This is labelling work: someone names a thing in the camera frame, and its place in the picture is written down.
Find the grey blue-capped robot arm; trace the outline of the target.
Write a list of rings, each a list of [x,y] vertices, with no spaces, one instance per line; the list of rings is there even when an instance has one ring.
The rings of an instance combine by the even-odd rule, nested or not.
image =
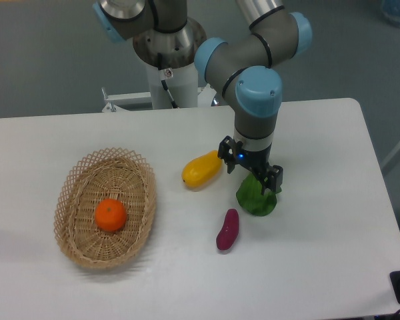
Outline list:
[[[275,67],[312,42],[309,21],[282,1],[239,1],[249,35],[236,44],[207,38],[186,1],[96,1],[93,10],[114,42],[130,40],[147,71],[154,109],[198,104],[204,79],[234,110],[234,134],[219,144],[229,171],[240,165],[263,190],[278,191],[283,169],[269,163],[283,85]]]

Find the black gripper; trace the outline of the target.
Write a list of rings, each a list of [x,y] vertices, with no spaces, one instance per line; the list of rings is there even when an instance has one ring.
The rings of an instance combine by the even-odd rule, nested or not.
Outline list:
[[[236,165],[240,165],[250,171],[261,180],[261,194],[267,190],[278,194],[283,183],[283,168],[279,165],[270,166],[269,155],[271,145],[261,151],[248,151],[242,148],[243,143],[226,136],[219,144],[218,158],[227,166],[227,172],[232,173]]]

